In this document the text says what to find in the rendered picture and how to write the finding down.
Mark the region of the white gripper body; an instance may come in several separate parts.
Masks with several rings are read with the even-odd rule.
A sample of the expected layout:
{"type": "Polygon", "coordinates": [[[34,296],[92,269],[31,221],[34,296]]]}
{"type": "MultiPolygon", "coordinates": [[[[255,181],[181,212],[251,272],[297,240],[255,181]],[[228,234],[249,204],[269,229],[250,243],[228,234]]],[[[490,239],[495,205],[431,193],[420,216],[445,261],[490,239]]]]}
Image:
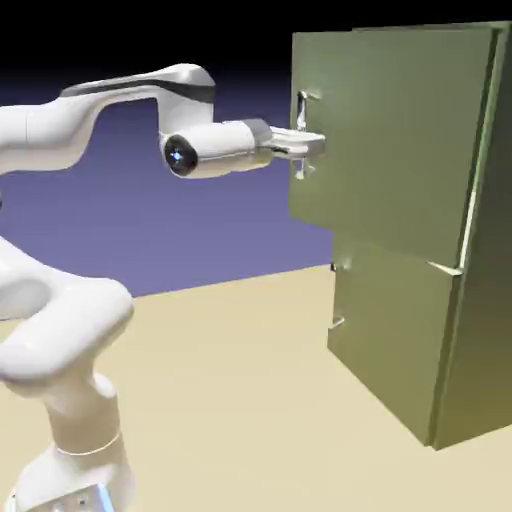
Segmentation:
{"type": "Polygon", "coordinates": [[[326,146],[326,137],[323,134],[270,127],[271,138],[267,148],[274,156],[288,160],[302,160],[320,155],[326,146]]]}

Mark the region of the silver curved door handle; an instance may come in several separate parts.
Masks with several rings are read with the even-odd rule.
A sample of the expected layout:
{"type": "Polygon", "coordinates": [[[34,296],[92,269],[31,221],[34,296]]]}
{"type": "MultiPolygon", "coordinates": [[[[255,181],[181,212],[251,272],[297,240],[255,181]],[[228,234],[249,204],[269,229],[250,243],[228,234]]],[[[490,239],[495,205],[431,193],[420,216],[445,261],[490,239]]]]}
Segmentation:
{"type": "MultiPolygon", "coordinates": [[[[306,130],[307,101],[308,101],[309,97],[310,97],[310,94],[306,91],[299,90],[297,93],[296,129],[298,131],[306,130]]],[[[308,169],[309,169],[309,164],[307,163],[307,159],[305,157],[303,157],[300,160],[300,163],[297,165],[295,177],[299,180],[304,179],[306,177],[308,169]]]]}

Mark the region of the olive green large cabinet door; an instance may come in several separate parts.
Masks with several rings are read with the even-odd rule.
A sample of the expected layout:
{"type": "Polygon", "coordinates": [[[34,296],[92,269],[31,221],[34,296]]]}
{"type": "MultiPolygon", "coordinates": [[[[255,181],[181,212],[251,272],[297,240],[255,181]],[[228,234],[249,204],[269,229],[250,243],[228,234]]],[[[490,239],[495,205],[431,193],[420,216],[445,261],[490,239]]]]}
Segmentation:
{"type": "Polygon", "coordinates": [[[457,266],[493,47],[489,28],[296,34],[293,89],[326,145],[291,213],[457,266]]]}

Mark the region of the olive green small cabinet door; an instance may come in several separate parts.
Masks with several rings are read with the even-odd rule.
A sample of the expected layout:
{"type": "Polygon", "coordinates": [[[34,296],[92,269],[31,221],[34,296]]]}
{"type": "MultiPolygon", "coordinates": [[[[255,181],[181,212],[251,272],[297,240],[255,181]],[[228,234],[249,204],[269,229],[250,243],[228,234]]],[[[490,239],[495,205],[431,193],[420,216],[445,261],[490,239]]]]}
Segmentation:
{"type": "Polygon", "coordinates": [[[346,256],[353,259],[346,319],[330,327],[328,348],[428,445],[461,277],[337,234],[332,262],[346,256]]]}

